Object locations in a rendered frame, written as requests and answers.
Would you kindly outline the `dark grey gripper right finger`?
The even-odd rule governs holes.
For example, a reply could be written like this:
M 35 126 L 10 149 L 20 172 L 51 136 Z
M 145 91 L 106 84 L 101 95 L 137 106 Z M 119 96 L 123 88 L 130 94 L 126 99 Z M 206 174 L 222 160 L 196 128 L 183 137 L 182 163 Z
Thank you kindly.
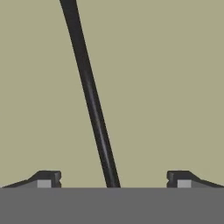
M 201 179 L 190 171 L 168 171 L 166 178 L 168 188 L 224 188 L 224 185 Z

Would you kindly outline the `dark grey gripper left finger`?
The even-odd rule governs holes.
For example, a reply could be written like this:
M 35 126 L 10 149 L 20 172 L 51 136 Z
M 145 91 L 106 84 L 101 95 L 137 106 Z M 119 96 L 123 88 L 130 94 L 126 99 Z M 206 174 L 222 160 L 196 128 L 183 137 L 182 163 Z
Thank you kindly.
M 61 188 L 61 171 L 37 171 L 30 178 L 6 185 L 5 188 Z

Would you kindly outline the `olive drawer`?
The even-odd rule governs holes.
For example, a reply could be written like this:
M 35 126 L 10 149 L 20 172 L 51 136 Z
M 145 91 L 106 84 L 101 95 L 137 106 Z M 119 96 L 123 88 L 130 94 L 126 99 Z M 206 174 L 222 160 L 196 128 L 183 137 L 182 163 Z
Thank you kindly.
M 224 185 L 224 0 L 77 0 L 124 187 Z M 0 186 L 59 170 L 102 187 L 60 0 L 0 0 Z

